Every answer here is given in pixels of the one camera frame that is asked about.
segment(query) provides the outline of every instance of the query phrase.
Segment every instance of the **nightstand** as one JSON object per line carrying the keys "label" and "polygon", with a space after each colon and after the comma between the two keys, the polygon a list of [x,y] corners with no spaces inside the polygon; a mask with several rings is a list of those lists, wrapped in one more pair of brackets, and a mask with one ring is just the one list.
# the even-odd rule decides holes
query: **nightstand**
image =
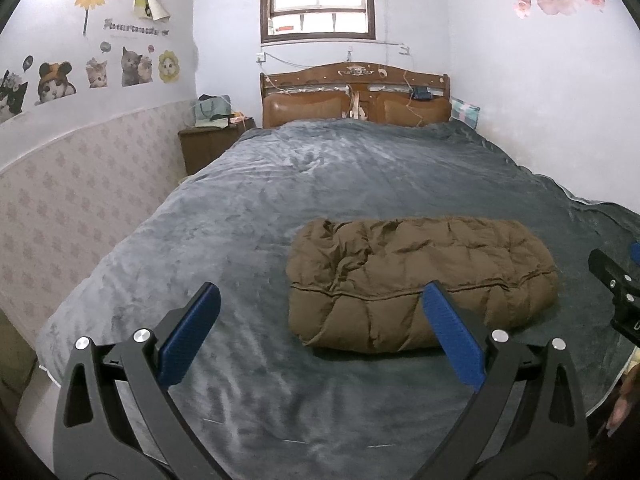
{"label": "nightstand", "polygon": [[255,121],[247,117],[244,121],[230,124],[222,130],[202,126],[178,132],[187,174],[192,175],[206,168],[251,128],[255,128]]}

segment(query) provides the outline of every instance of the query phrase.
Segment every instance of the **gray blanket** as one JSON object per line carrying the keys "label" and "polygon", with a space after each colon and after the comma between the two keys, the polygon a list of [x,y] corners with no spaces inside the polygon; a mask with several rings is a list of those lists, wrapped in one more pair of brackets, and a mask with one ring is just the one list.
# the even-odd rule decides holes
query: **gray blanket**
{"label": "gray blanket", "polygon": [[469,388],[441,351],[385,358],[304,348],[287,327],[285,264],[295,233],[316,217],[444,215],[515,219],[546,244],[559,268],[559,301],[516,336],[535,344],[564,338],[586,407],[594,406],[632,345],[609,327],[610,294],[588,273],[587,258],[602,248],[631,269],[627,248],[640,237],[640,218],[570,200],[458,121],[297,121],[247,132],[78,285],[42,329],[38,357],[60,380],[78,337],[121,341],[210,281],[222,292],[222,313],[170,393],[234,478],[410,478]]}

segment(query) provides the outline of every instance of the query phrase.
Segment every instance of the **folded jacket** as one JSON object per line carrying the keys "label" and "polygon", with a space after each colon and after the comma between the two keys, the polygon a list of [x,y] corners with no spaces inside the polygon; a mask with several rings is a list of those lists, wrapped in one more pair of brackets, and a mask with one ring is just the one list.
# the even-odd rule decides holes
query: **folded jacket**
{"label": "folded jacket", "polygon": [[440,280],[485,325],[527,324],[557,297],[545,245],[516,221],[315,219],[293,241],[289,327],[308,346],[367,354],[438,345],[422,290]]}

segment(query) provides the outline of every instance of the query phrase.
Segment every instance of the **blue part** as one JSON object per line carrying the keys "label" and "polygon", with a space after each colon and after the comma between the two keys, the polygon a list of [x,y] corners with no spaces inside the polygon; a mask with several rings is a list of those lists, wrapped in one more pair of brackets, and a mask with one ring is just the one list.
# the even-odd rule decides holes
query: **blue part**
{"label": "blue part", "polygon": [[636,263],[636,265],[640,266],[640,242],[631,244],[629,253],[631,254],[631,259]]}
{"label": "blue part", "polygon": [[477,392],[484,384],[484,352],[433,283],[424,287],[422,308],[460,381]]}
{"label": "blue part", "polygon": [[220,314],[220,291],[211,285],[191,306],[159,352],[158,384],[182,381]]}

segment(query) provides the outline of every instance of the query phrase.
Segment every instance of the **white wall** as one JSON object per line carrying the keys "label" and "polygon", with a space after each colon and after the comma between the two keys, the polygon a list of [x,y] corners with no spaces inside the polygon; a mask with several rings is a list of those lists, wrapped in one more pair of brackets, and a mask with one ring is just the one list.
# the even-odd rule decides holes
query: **white wall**
{"label": "white wall", "polygon": [[[151,26],[149,20],[133,15],[133,0],[106,0],[105,5],[90,10],[86,37],[82,35],[84,9],[74,6],[75,0],[22,0],[18,4],[0,35],[0,78],[10,70],[29,85],[23,113],[0,124],[0,171],[31,150],[83,126],[195,97],[193,0],[160,1],[172,16],[167,23],[153,25],[168,28],[166,38],[104,30],[105,18],[113,18],[114,23]],[[103,41],[112,45],[108,54],[100,50]],[[152,54],[147,49],[149,44],[155,47]],[[152,58],[153,82],[122,87],[123,46]],[[163,83],[158,75],[158,56],[165,50],[174,51],[180,61],[180,78],[170,84]],[[22,62],[28,55],[34,57],[34,63],[23,74]],[[89,88],[85,67],[92,57],[98,62],[107,60],[107,88]],[[62,61],[71,63],[68,79],[78,93],[34,106],[40,65]]]}
{"label": "white wall", "polygon": [[[372,42],[313,42],[265,46],[264,51],[299,65],[315,66],[352,59],[388,63],[418,72],[444,73],[449,67],[446,0],[375,0],[378,40],[404,43],[413,59],[397,46]],[[260,0],[194,0],[193,35],[198,47],[198,94],[228,94],[234,108],[262,121],[260,79],[265,73],[298,70],[260,52]]]}
{"label": "white wall", "polygon": [[640,30],[620,0],[545,14],[448,0],[452,95],[478,132],[578,196],[640,212]]}

